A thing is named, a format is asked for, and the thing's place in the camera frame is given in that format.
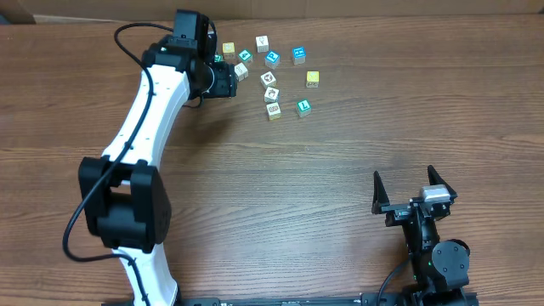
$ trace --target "toy block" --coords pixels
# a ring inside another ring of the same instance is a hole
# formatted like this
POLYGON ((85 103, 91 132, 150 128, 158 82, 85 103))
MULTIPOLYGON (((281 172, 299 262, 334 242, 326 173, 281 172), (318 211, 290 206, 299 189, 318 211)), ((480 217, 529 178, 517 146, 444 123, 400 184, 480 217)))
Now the toy block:
POLYGON ((264 64, 270 69, 275 69, 280 64, 280 55, 274 51, 270 51, 264 58, 264 64))
POLYGON ((233 42, 223 44, 223 57, 226 60, 234 60, 236 58, 235 44, 233 42))
POLYGON ((261 84, 263 84, 264 89, 275 86, 276 80, 272 72, 268 71, 261 76, 261 84))
POLYGON ((303 64, 306 61, 306 50, 304 47, 293 48, 292 62, 295 65, 303 64))
POLYGON ((320 72, 308 71, 308 73, 306 74, 306 87, 317 88, 319 84, 320 84, 320 72))
POLYGON ((255 37, 257 41, 257 53, 269 52, 269 37, 255 37))
POLYGON ((238 54, 238 60, 246 65, 249 65, 253 62, 253 54, 247 49, 243 49, 240 54, 238 54))
POLYGON ((311 111, 312 105, 306 99, 297 103, 297 113, 301 118, 309 115, 311 111))
POLYGON ((280 102, 280 90, 276 88, 266 88, 264 93, 264 102, 266 103, 277 103, 280 102))
POLYGON ((236 80, 238 80, 238 82, 249 76, 249 73, 247 72, 247 68, 244 66, 244 63, 240 63, 235 66, 235 74, 236 80))
POLYGON ((277 103, 271 103, 269 105, 266 105, 266 111, 269 113, 270 121, 281 117, 280 105, 277 103))

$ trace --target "cable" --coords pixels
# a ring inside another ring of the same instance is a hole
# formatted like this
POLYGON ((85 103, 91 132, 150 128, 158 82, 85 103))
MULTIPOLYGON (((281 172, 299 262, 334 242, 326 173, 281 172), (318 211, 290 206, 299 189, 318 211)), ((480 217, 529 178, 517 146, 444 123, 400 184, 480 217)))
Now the cable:
POLYGON ((388 285, 388 283, 391 281, 393 276, 398 274, 408 263, 410 262, 410 259, 406 259, 403 263, 399 264, 391 273, 389 273, 388 277, 383 281, 382 286, 380 287, 380 291, 377 293, 376 297, 376 306, 380 306, 380 302, 382 301, 382 295, 385 291, 385 287, 388 285))
POLYGON ((136 64, 138 64, 142 68, 142 70, 144 70, 145 75, 147 76, 147 80, 148 80, 148 82, 150 84, 150 90, 149 90, 148 95, 147 95, 147 101, 145 102, 145 107, 144 107, 144 110, 142 111, 142 115, 138 119, 138 122, 136 123, 136 126, 134 127, 134 130, 133 130, 132 134, 130 135, 128 140, 125 142, 125 145, 123 146, 123 148, 121 150, 121 153, 119 153, 119 156, 111 163, 110 167, 108 167, 108 169, 104 172, 104 174, 102 174, 102 176, 96 181, 93 188, 87 193, 87 195, 82 200, 82 202, 79 204, 79 206, 77 206, 76 211, 72 214, 72 216, 70 218, 70 221, 66 225, 65 233, 62 236, 62 250, 64 251, 65 255, 69 259, 71 259, 71 260, 73 260, 75 262, 78 262, 78 263, 89 263, 89 262, 94 262, 94 261, 99 261, 99 260, 104 260, 104 259, 110 259, 110 258, 123 258, 123 259, 127 260, 128 261, 128 266, 131 266, 133 268, 134 275, 136 276, 136 281, 138 282, 138 288, 139 288, 139 291, 140 291, 140 293, 142 295, 142 301, 144 301, 147 306, 150 306, 150 300, 147 297, 147 293, 145 293, 144 283, 142 281, 142 277, 141 277, 141 275, 139 273, 138 267, 136 266, 135 260, 132 259, 130 256, 128 256, 127 254, 122 254, 122 253, 119 253, 119 254, 112 253, 112 254, 105 254, 105 255, 81 258, 81 257, 78 257, 77 255, 74 255, 70 251, 70 248, 68 247, 68 239, 70 238, 71 229, 73 228, 74 224, 76 223, 77 218, 82 213, 83 209, 85 208, 85 206, 89 202, 89 199, 94 195, 94 193, 96 193, 99 188, 104 188, 104 185, 110 179, 110 176, 113 173, 113 170, 121 163, 122 158, 127 154, 128 150, 131 149, 132 143, 133 143, 134 139, 136 138, 136 135, 138 134, 139 129, 142 127, 142 124, 144 123, 145 116, 147 115, 147 112, 148 112, 148 110, 149 110, 149 108, 151 106, 151 100, 153 99, 153 94, 154 94, 153 79, 151 77, 151 74, 148 71, 147 67, 144 65, 144 63, 142 63, 141 60, 139 60, 134 54, 132 54, 130 51, 128 51, 121 44, 121 42, 119 41, 119 33, 121 33, 122 31, 124 31, 126 29, 129 29, 129 28, 132 28, 132 27, 137 27, 137 26, 150 26, 150 27, 155 27, 155 28, 158 28, 158 29, 163 29, 163 30, 166 30, 166 31, 173 31, 172 28, 169 28, 169 27, 164 26, 164 25, 156 25, 156 24, 152 24, 152 23, 137 22, 137 23, 132 23, 132 24, 128 24, 128 25, 123 25, 123 26, 119 27, 115 31, 115 33, 113 34, 113 38, 114 38, 117 46, 122 50, 122 52, 124 52, 131 59, 133 59, 136 62, 136 64))

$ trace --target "wooden tabletop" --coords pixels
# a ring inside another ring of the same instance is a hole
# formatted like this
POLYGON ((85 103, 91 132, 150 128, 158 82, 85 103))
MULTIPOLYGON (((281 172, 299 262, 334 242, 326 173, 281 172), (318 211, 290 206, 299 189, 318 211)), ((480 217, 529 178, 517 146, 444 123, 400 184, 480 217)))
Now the wooden tabletop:
MULTIPOLYGON (((61 236, 81 200, 77 168, 100 156, 133 103, 139 68, 118 24, 0 26, 0 304, 97 305, 130 298, 116 260, 73 263, 61 236)), ((371 214, 372 172, 392 202, 432 164, 458 192, 442 239, 473 250, 482 305, 544 299, 544 18, 237 20, 221 42, 268 35, 281 119, 269 122, 257 54, 233 99, 183 109, 161 175, 165 242, 186 297, 376 292, 406 258, 402 229, 371 214), (306 63, 294 66, 292 48, 306 63), (319 88, 304 86, 320 72, 319 88), (314 109, 299 119, 295 102, 314 109)), ((136 54, 155 29, 129 30, 136 54)), ((80 218, 76 254, 108 252, 80 218)), ((406 271, 391 290, 411 284, 406 271)))

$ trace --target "black cable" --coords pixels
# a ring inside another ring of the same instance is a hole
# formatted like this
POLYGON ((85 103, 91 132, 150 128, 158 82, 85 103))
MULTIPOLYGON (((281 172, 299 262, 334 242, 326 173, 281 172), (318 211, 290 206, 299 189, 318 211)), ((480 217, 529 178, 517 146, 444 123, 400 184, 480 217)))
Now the black cable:
POLYGON ((395 269, 393 269, 391 273, 389 273, 388 277, 386 277, 386 279, 383 281, 383 284, 380 287, 380 291, 377 293, 376 306, 380 306, 380 302, 382 300, 382 295, 383 295, 383 292, 385 291, 385 287, 391 281, 393 276, 398 274, 409 262, 410 262, 410 259, 406 259, 403 263, 399 264, 395 269))
POLYGON ((78 262, 78 263, 88 263, 88 262, 94 262, 94 261, 109 259, 109 258, 123 258, 123 259, 127 260, 128 261, 128 266, 132 266, 133 271, 134 271, 134 275, 136 276, 136 281, 138 282, 138 288, 139 288, 139 291, 140 291, 140 293, 142 295, 142 301, 144 301, 146 305, 150 306, 150 300, 148 299, 147 294, 145 293, 144 284, 142 282, 142 277, 141 277, 141 275, 139 273, 138 267, 136 266, 136 262, 130 256, 128 256, 127 254, 122 254, 122 253, 121 254, 112 253, 112 254, 105 254, 105 255, 81 258, 81 257, 78 257, 77 255, 74 255, 70 251, 70 248, 68 247, 68 239, 70 237, 71 229, 73 228, 74 224, 76 223, 77 218, 82 213, 83 209, 85 208, 85 206, 89 202, 89 199, 91 198, 91 196, 94 195, 94 193, 96 193, 99 188, 104 188, 105 187, 105 183, 110 179, 110 176, 113 173, 113 170, 121 163, 122 158, 127 154, 128 150, 131 149, 132 143, 133 143, 134 139, 136 138, 136 135, 138 134, 139 129, 142 127, 142 124, 144 123, 145 116, 147 115, 147 112, 148 112, 148 110, 150 108, 151 100, 153 99, 153 94, 154 94, 153 78, 151 77, 150 72, 148 71, 148 69, 144 65, 144 63, 142 63, 141 60, 139 60, 134 54, 132 54, 130 51, 128 51, 121 44, 121 42, 119 41, 119 33, 121 33, 122 31, 124 31, 124 30, 126 30, 128 28, 132 28, 132 27, 136 27, 136 26, 150 26, 150 27, 163 29, 163 30, 166 30, 166 31, 173 31, 172 28, 169 28, 169 27, 164 26, 164 25, 156 25, 156 24, 144 23, 144 22, 137 22, 137 23, 132 23, 132 24, 128 24, 128 25, 123 25, 123 26, 121 26, 120 28, 118 28, 115 31, 115 33, 113 35, 113 38, 114 38, 117 46, 122 50, 122 52, 124 52, 131 59, 133 59, 136 62, 136 64, 138 64, 142 68, 142 70, 144 70, 145 75, 147 76, 147 80, 148 80, 148 82, 150 84, 150 90, 148 92, 147 101, 145 102, 144 110, 142 111, 142 114, 141 114, 140 118, 138 119, 138 122, 136 123, 136 126, 134 127, 134 130, 133 130, 132 134, 130 135, 128 140, 125 142, 125 145, 123 146, 121 153, 111 163, 111 165, 104 172, 104 174, 102 174, 102 176, 96 181, 93 188, 88 192, 88 194, 85 196, 85 198, 79 204, 79 206, 76 208, 76 211, 72 214, 72 216, 70 218, 70 221, 66 225, 65 233, 62 236, 62 250, 64 251, 65 255, 69 259, 71 259, 71 260, 73 260, 75 262, 78 262))

